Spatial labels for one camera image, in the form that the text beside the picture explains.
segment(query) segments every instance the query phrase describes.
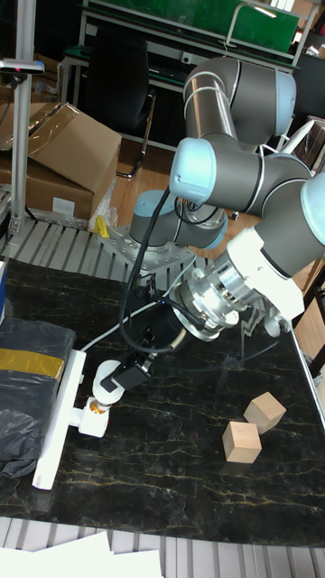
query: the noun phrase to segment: black marble table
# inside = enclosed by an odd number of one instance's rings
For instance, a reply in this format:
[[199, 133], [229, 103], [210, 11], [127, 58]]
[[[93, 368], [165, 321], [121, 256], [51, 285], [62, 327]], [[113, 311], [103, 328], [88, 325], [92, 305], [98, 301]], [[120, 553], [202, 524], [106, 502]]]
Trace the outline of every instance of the black marble table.
[[[70, 327], [82, 347], [114, 325], [122, 287], [84, 275], [10, 261], [7, 311]], [[245, 356], [272, 342], [263, 326], [245, 337]], [[120, 358], [119, 332], [88, 352], [77, 405], [98, 363]], [[325, 545], [325, 434], [293, 343], [241, 364], [240, 326], [214, 343], [162, 361], [145, 386], [111, 410], [101, 440], [70, 428], [50, 492], [32, 475], [0, 477], [0, 516], [132, 532], [268, 545]], [[185, 372], [227, 363], [211, 373]], [[254, 464], [227, 463], [221, 435], [249, 401], [270, 391], [287, 408], [262, 436]]]

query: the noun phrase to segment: wooden cube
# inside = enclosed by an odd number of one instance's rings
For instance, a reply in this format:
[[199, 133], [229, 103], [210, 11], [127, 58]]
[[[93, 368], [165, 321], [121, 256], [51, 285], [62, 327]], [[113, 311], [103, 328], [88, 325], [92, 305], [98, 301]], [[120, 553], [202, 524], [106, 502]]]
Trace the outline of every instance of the wooden cube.
[[264, 434], [280, 422], [285, 412], [285, 407], [269, 391], [266, 391], [261, 396], [252, 399], [244, 413], [244, 418], [250, 424], [256, 424], [258, 432]]
[[253, 463], [262, 450], [255, 424], [229, 422], [222, 436], [227, 461]]

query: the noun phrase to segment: white paper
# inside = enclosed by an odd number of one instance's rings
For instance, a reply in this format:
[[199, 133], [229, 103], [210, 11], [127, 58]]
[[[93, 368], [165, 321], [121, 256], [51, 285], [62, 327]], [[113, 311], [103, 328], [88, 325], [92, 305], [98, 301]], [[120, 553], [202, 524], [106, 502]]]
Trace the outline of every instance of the white paper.
[[115, 554], [106, 565], [107, 578], [162, 578], [158, 550]]
[[39, 552], [0, 548], [0, 568], [10, 578], [162, 578], [158, 550], [113, 555], [105, 531]]
[[33, 552], [23, 552], [12, 548], [0, 547], [1, 575], [10, 578], [41, 578], [41, 574], [35, 574]]
[[59, 199], [59, 197], [53, 197], [52, 210], [55, 213], [61, 213], [62, 215], [67, 215], [67, 217], [74, 216], [75, 204], [73, 200]]

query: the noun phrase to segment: green board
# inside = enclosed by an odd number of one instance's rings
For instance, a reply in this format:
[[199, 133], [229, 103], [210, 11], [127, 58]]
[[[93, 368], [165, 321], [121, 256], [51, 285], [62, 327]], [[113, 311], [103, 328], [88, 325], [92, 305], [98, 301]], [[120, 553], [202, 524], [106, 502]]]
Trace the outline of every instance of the green board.
[[[227, 36], [234, 10], [240, 1], [107, 0], [107, 3]], [[275, 51], [288, 52], [298, 17], [289, 13], [273, 14], [276, 14], [276, 18], [261, 14], [251, 6], [244, 6], [239, 11], [232, 38]]]

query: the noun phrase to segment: light blue joint cap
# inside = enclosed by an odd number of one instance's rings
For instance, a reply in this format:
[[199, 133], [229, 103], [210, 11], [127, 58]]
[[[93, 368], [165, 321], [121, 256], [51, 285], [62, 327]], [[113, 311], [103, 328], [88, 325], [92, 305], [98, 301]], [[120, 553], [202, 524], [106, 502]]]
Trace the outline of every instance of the light blue joint cap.
[[206, 202], [213, 191], [216, 177], [217, 160], [209, 141], [204, 138], [184, 138], [172, 162], [172, 195], [195, 203]]
[[[152, 217], [153, 211], [158, 205], [161, 197], [163, 196], [163, 191], [146, 191], [142, 192], [138, 196], [135, 204], [134, 214], [138, 217]], [[165, 203], [162, 206], [160, 215], [166, 215], [172, 212], [174, 209], [174, 198], [169, 195]]]
[[293, 117], [293, 109], [296, 98], [296, 83], [287, 72], [275, 71], [276, 90], [276, 119], [275, 134], [277, 136], [286, 133]]
[[228, 217], [226, 215], [225, 218], [225, 222], [222, 225], [222, 229], [220, 230], [220, 232], [217, 234], [216, 238], [214, 241], [212, 241], [212, 243], [210, 243], [209, 245], [207, 245], [206, 247], [203, 247], [204, 249], [215, 249], [218, 245], [220, 245], [223, 237], [225, 236], [225, 233], [227, 231], [227, 227], [228, 227]]
[[320, 243], [325, 245], [325, 172], [304, 183], [301, 202], [311, 231]]

